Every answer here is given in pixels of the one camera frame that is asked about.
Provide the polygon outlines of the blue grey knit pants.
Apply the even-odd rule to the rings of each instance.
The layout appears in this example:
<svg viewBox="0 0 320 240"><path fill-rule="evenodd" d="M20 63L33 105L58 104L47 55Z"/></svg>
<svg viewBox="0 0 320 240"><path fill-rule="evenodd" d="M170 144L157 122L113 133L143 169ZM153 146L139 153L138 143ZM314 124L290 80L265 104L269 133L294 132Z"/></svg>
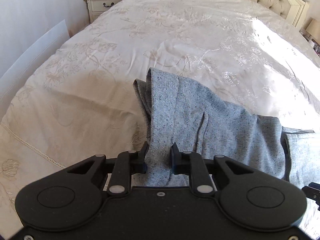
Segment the blue grey knit pants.
<svg viewBox="0 0 320 240"><path fill-rule="evenodd" d="M225 155L297 187L319 182L319 136L283 127L276 117L249 113L223 101L199 82L150 68L135 80L146 119L148 170L135 180L145 186L186 186L185 175L170 168L170 149L196 152L205 159Z"/></svg>

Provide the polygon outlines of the cream embroidered bedspread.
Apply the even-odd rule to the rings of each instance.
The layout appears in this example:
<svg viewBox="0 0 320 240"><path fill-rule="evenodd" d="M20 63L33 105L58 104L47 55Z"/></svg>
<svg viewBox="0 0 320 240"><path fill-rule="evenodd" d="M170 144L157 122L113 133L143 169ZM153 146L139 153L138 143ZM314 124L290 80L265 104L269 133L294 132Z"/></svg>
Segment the cream embroidered bedspread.
<svg viewBox="0 0 320 240"><path fill-rule="evenodd" d="M319 136L319 57L298 29L251 0L123 0L32 71L1 119L1 235L29 183L93 155L139 150L134 89L150 68Z"/></svg>

